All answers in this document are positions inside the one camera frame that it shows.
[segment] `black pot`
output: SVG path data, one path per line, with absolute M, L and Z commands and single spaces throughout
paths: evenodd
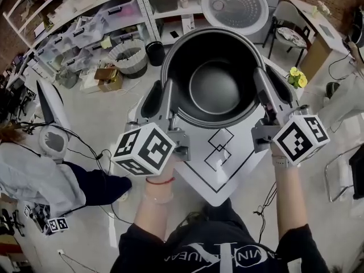
M 259 105 L 253 72 L 265 64 L 253 43 L 234 31 L 208 27 L 189 32 L 167 53 L 162 85 L 179 87 L 179 117 L 221 129 L 247 118 Z

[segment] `red string bracelet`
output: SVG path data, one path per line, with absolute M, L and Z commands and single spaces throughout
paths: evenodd
M 163 185 L 163 184 L 168 184 L 168 183 L 170 183 L 170 182 L 172 182 L 172 181 L 174 181 L 174 180 L 176 180 L 176 178 L 172 177 L 172 178 L 170 178 L 169 180 L 167 180 L 167 181 L 165 181 L 165 182 L 161 182 L 161 183 L 154 183 L 154 182 L 150 182 L 150 181 L 148 180 L 148 178 L 146 178 L 146 182 L 148 182 L 148 183 L 150 183 L 150 184 L 153 184 L 153 185 Z

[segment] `wristwatch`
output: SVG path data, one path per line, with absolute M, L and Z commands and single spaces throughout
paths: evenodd
M 272 156 L 272 163 L 274 167 L 278 168 L 291 168 L 296 167 L 284 156 Z

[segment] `bracelet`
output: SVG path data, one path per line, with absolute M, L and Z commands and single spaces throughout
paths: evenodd
M 144 194 L 143 196 L 146 200 L 150 200 L 152 202 L 154 202 L 155 204 L 167 204 L 169 202 L 171 202 L 171 200 L 173 199 L 173 193 L 171 193 L 171 196 L 167 199 L 158 199 L 158 198 L 155 198 L 155 197 L 152 197 L 150 195 L 147 195 L 147 194 Z
M 163 184 L 168 184 L 168 183 L 170 183 L 170 182 L 172 182 L 172 181 L 174 181 L 174 180 L 176 180 L 176 178 L 172 177 L 172 178 L 170 178 L 169 180 L 167 180 L 167 181 L 165 181 L 165 182 L 161 182 L 161 183 L 154 183 L 154 182 L 150 182 L 150 181 L 148 180 L 148 178 L 146 178 L 146 182 L 148 182 L 149 184 L 153 184 L 153 185 L 163 185 Z

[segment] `white floor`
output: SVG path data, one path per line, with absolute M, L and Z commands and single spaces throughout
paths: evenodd
M 263 55 L 268 54 L 269 45 L 258 49 Z M 298 52 L 286 53 L 287 47 L 275 43 L 271 59 L 285 70 L 295 65 Z M 123 132 L 126 114 L 141 98 L 143 93 L 159 78 L 159 68 L 148 66 L 146 75 L 128 93 L 117 92 L 84 94 L 79 91 L 79 84 L 71 90 L 59 87 L 64 100 L 65 109 L 72 129 L 97 152 L 111 148 L 118 135 Z M 124 88 L 135 85 L 138 80 L 125 82 Z M 313 111 L 322 107 L 323 96 L 304 93 L 301 103 L 311 104 Z M 357 251 L 364 241 L 364 220 L 350 217 L 350 199 L 343 202 L 328 203 L 324 188 L 324 167 L 328 161 L 338 154 L 337 137 L 346 135 L 351 124 L 344 123 L 340 132 L 332 134 L 332 142 L 322 149 L 315 157 L 305 162 L 301 169 L 301 179 L 306 196 L 309 223 L 313 237 L 328 265 L 344 266 L 348 271 Z M 90 155 L 87 148 L 74 140 L 71 148 Z M 94 161 L 81 155 L 69 152 L 66 160 L 79 164 L 86 169 L 96 168 Z M 125 172 L 112 166 L 115 175 L 123 176 Z M 337 168 L 333 165 L 331 174 L 333 182 L 337 182 Z M 233 207 L 245 221 L 251 235 L 257 240 L 262 220 L 253 214 L 258 205 L 263 204 L 266 194 L 274 183 L 273 168 L 269 155 L 261 161 L 251 175 L 242 175 L 247 180 L 244 186 L 237 188 L 231 196 Z M 144 179 L 132 178 L 133 189 L 126 202 L 115 203 L 115 211 L 120 218 L 133 221 L 143 189 Z M 197 210 L 203 199 L 183 179 L 174 183 L 175 199 L 171 204 L 171 216 L 168 223 L 168 233 L 183 220 L 190 211 Z M 68 217 L 70 230 L 50 237 L 42 235 L 31 220 L 21 218 L 26 224 L 26 237 L 17 235 L 17 240 L 38 273 L 72 272 L 57 254 L 58 249 L 73 259 L 85 264 L 97 272 L 109 272 L 118 255 L 117 244 L 119 236 L 128 225 L 108 217 L 100 207 L 88 207 L 75 212 Z M 265 211 L 267 221 L 262 243 L 273 250 L 278 245 L 278 230 L 276 224 L 275 202 Z M 73 261 L 68 261 L 77 273 L 89 272 Z

